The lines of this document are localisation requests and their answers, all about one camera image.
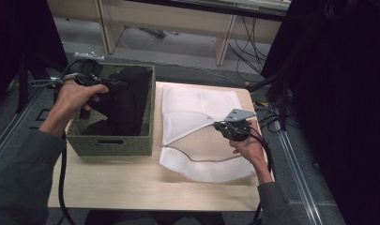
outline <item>white fabric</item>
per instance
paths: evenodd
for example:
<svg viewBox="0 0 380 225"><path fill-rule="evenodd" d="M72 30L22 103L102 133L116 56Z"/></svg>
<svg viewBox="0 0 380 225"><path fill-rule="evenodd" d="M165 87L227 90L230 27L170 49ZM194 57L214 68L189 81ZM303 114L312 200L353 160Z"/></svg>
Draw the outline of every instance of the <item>white fabric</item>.
<svg viewBox="0 0 380 225"><path fill-rule="evenodd" d="M242 109L234 91L165 85L162 94L164 147L160 165L198 182L221 183L254 175L254 168L245 158L221 153L232 152L228 140L214 128L205 129L224 120L232 109ZM217 143L220 147L210 147L210 143Z"/></svg>

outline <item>person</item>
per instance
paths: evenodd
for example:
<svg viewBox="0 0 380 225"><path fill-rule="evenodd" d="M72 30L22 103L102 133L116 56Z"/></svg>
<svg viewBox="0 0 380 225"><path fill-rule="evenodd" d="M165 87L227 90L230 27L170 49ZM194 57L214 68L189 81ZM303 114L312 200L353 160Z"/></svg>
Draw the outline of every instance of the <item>person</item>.
<svg viewBox="0 0 380 225"><path fill-rule="evenodd" d="M88 100L108 92L102 84L80 86L66 81L57 101L38 130L32 130L17 156L0 172L0 224L45 224L52 188L53 167L66 142L61 139L70 119L79 110L90 110ZM253 138L229 144L256 170L263 208L263 225L298 224L281 187L273 182L263 158L263 148Z"/></svg>

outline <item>hand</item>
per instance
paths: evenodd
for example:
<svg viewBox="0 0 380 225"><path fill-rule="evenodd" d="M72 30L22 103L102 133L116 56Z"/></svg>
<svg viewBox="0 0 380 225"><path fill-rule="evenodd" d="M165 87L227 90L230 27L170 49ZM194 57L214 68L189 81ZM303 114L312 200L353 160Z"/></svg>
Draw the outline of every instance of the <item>hand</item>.
<svg viewBox="0 0 380 225"><path fill-rule="evenodd" d="M250 122L252 128L258 128L257 121L250 120ZM254 129L251 130L251 134L258 138L262 138ZM233 151L234 154L239 153L253 165L254 170L256 170L257 173L259 184L272 182L271 174L266 165L263 146L259 141L253 137L249 137L243 142L230 141L229 144L236 149Z"/></svg>
<svg viewBox="0 0 380 225"><path fill-rule="evenodd" d="M85 87L73 80L66 81L39 130L61 137L69 120L77 116L81 108L90 110L90 106L86 103L89 99L99 101L97 94L107 92L108 88L102 84Z"/></svg>

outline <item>green storage box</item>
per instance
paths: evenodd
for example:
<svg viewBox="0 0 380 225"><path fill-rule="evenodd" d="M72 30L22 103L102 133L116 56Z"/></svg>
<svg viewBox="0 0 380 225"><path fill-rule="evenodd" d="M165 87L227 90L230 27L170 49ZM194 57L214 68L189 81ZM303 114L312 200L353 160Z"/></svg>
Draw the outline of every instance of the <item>green storage box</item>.
<svg viewBox="0 0 380 225"><path fill-rule="evenodd" d="M123 67L134 66L124 64L102 64L104 66L100 77L119 72ZM152 135L155 108L155 68L142 66L153 71L149 81L148 99L144 113L142 131L139 136L92 136L81 135L88 125L106 117L92 110L90 119L75 118L68 126L67 140L78 156L151 156Z"/></svg>

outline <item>table top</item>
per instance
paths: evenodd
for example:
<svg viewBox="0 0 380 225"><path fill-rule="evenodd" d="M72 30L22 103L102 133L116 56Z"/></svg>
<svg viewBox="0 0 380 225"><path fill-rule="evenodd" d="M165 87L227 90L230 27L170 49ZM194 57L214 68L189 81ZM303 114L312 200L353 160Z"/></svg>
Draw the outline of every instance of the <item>table top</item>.
<svg viewBox="0 0 380 225"><path fill-rule="evenodd" d="M163 85L233 90L242 109L254 111L245 89L157 82L152 156L78 157L68 143L64 198L67 207L131 210L254 211L259 202L257 178L223 184L197 183L159 164L162 147ZM59 207L58 159L53 172L49 207Z"/></svg>

